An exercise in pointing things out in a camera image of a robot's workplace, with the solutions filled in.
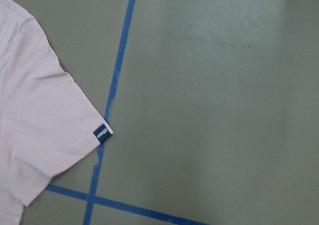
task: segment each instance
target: blue painter's tape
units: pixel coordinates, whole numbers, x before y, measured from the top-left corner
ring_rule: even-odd
[[[67,195],[69,197],[76,198],[76,199],[81,199],[81,200],[85,200],[85,201],[88,200],[88,195],[85,193],[81,193],[81,192],[71,190],[71,189],[62,188],[62,187],[52,185],[52,184],[49,184],[46,187],[46,190],[51,191],[51,192],[55,192],[57,194]]]
[[[178,225],[207,225],[207,224],[203,224],[203,223],[200,223],[200,222],[179,218],[179,217],[176,217],[176,216],[163,214],[163,213],[152,211],[152,210],[148,210],[148,209],[139,208],[139,207],[136,207],[136,206],[133,206],[133,205],[124,204],[124,203],[116,202],[114,200],[105,199],[105,198],[101,198],[101,197],[95,197],[95,203],[96,204],[100,204],[100,205],[104,205],[104,206],[107,206],[107,207],[110,207],[110,208],[114,208],[114,209],[119,209],[119,210],[122,210],[122,211],[130,212],[130,213],[133,213],[133,214],[142,215],[142,216],[145,216],[145,217],[148,217],[148,218],[161,220],[161,221],[164,221],[164,222],[167,222],[167,223],[171,223],[171,224],[178,224]]]
[[[130,29],[134,4],[135,4],[135,0],[129,0],[128,7],[126,10],[126,14],[125,14],[122,36],[121,36],[121,40],[120,40],[118,55],[117,55],[116,62],[115,62],[113,78],[112,78],[112,82],[111,82],[108,102],[107,102],[105,116],[104,116],[104,119],[107,122],[109,122],[111,105],[112,105],[112,102],[113,102],[115,95],[116,95],[117,85],[118,85],[118,81],[119,81],[119,75],[121,73],[124,52],[125,52],[125,48],[126,48],[126,42],[127,42],[128,35],[129,35],[129,29]],[[99,146],[98,151],[97,151],[99,161],[93,169],[90,192],[88,195],[83,225],[89,225],[90,221],[91,221],[92,210],[93,210],[93,206],[94,206],[94,202],[95,202],[95,194],[96,194],[96,190],[97,190],[97,186],[98,186],[101,165],[102,165],[102,160],[103,160],[103,155],[104,155],[104,149],[105,149],[105,144],[103,143],[101,146]]]

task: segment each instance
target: gray floor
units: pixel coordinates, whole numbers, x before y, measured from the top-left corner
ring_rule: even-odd
[[[14,0],[104,114],[128,0]],[[319,0],[136,0],[97,196],[210,225],[319,224]],[[88,193],[93,152],[54,185]],[[22,225],[79,225],[45,191]],[[95,205],[92,225],[163,225]]]

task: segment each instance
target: clothing tag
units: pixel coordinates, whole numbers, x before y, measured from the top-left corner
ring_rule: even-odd
[[[106,126],[101,125],[96,131],[93,132],[100,143],[105,142],[109,137],[111,137],[111,133],[106,129]]]

